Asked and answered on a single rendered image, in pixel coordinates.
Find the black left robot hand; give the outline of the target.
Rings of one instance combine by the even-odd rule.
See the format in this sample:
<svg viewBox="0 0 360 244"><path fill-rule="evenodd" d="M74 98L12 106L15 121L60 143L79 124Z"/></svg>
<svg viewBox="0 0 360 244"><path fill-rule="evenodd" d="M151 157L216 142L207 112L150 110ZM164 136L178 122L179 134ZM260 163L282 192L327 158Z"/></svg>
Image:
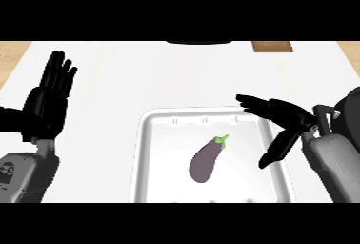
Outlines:
<svg viewBox="0 0 360 244"><path fill-rule="evenodd" d="M64 130L76 73L65 53L54 51L42 83L30 91L23 109L0 107L0 132L20 132L24 142L57 138Z"/></svg>

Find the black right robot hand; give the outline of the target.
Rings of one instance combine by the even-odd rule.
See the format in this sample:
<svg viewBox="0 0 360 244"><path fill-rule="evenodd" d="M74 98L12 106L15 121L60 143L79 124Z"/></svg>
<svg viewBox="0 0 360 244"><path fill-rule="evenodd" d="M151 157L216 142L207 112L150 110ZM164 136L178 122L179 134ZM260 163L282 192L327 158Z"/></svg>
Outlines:
<svg viewBox="0 0 360 244"><path fill-rule="evenodd" d="M318 118L302 107L279 99L265 100L238 94L237 100L241 103L244 112L268 119L284 128L259 160L259 167L265 169L272 163L285 159L302 134L309 132L318 124Z"/></svg>

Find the brown wooden board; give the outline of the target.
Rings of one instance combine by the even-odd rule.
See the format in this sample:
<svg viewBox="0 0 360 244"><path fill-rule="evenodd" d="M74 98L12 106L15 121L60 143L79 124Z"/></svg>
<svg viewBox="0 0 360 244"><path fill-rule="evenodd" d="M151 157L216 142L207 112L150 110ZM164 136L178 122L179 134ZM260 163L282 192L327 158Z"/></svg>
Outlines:
<svg viewBox="0 0 360 244"><path fill-rule="evenodd" d="M294 52L288 41L254 41L256 52Z"/></svg>

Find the black pot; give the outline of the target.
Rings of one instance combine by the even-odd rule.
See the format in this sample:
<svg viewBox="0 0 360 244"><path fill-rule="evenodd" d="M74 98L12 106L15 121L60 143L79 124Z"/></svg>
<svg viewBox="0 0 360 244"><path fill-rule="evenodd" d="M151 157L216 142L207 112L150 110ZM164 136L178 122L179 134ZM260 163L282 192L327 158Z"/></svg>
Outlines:
<svg viewBox="0 0 360 244"><path fill-rule="evenodd" d="M232 41L167 41L175 45L209 46L229 44Z"/></svg>

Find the purple eggplant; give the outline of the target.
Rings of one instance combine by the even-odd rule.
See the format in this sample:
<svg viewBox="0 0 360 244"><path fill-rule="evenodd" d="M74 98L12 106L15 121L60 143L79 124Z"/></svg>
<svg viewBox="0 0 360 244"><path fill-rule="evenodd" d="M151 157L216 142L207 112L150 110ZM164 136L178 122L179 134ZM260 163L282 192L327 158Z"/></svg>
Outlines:
<svg viewBox="0 0 360 244"><path fill-rule="evenodd" d="M206 183L212 177L217 158L226 148L229 135L216 136L195 153L191 161L189 173L197 183Z"/></svg>

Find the white rectangular tray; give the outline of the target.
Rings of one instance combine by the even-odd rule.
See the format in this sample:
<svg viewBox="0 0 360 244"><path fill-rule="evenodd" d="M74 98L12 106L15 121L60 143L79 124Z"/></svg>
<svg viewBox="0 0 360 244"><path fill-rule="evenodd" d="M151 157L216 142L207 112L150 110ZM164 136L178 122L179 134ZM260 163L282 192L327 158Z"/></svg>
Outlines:
<svg viewBox="0 0 360 244"><path fill-rule="evenodd" d="M281 163L260 168L269 122L238 107L157 109L141 119L135 203L288 203Z"/></svg>

